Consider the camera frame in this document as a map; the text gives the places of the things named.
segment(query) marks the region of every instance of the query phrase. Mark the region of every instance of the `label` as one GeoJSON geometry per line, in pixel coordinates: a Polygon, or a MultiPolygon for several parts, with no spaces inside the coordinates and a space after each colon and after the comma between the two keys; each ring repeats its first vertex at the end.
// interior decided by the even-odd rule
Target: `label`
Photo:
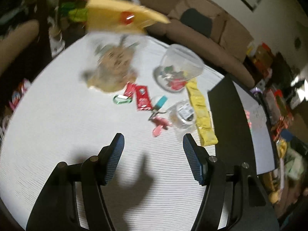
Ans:
{"type": "Polygon", "coordinates": [[[189,103],[184,104],[183,106],[180,106],[178,109],[179,115],[187,121],[187,119],[193,115],[194,110],[192,106],[189,103]]]}

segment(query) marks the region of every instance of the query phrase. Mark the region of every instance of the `small clear container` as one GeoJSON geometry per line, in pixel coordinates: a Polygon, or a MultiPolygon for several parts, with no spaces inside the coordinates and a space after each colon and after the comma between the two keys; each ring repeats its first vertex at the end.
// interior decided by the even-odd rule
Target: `small clear container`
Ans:
{"type": "Polygon", "coordinates": [[[168,109],[169,121],[175,130],[179,142],[183,141],[183,136],[193,133],[196,127],[196,114],[189,100],[185,99],[177,102],[168,109]]]}
{"type": "Polygon", "coordinates": [[[166,91],[181,92],[188,80],[202,74],[204,62],[190,49],[172,44],[154,70],[156,82],[166,91]]]}

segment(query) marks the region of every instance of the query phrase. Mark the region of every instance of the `wall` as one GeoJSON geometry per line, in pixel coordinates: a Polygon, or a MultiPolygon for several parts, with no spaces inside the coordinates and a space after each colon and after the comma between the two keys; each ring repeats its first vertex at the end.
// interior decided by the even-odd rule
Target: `wall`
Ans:
{"type": "Polygon", "coordinates": [[[290,66],[302,69],[308,63],[307,50],[294,48],[300,37],[296,21],[308,26],[308,17],[297,0],[262,0],[252,12],[241,0],[212,0],[240,21],[257,44],[265,42],[280,51],[290,66]]]}

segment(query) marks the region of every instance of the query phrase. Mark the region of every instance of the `yellow cheese toy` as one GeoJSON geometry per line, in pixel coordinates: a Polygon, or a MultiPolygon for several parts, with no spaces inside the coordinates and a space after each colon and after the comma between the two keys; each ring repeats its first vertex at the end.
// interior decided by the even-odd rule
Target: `yellow cheese toy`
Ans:
{"type": "Polygon", "coordinates": [[[200,136],[201,146],[215,145],[218,143],[211,124],[210,114],[205,105],[205,99],[197,88],[196,78],[186,84],[190,103],[195,110],[196,125],[200,136]]]}
{"type": "Polygon", "coordinates": [[[89,0],[86,7],[88,31],[135,34],[156,22],[170,23],[165,15],[125,0],[89,0]]]}

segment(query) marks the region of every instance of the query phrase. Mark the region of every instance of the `beige sofa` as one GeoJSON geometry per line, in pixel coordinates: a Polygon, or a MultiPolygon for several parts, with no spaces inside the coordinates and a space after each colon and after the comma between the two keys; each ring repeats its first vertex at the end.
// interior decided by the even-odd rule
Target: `beige sofa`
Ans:
{"type": "Polygon", "coordinates": [[[246,28],[211,0],[140,0],[142,5],[169,17],[170,24],[157,23],[147,31],[158,37],[184,45],[201,58],[223,68],[241,83],[252,88],[255,82],[244,67],[247,46],[253,40],[246,28]],[[212,21],[210,36],[181,22],[187,9],[193,8],[212,21]]]}

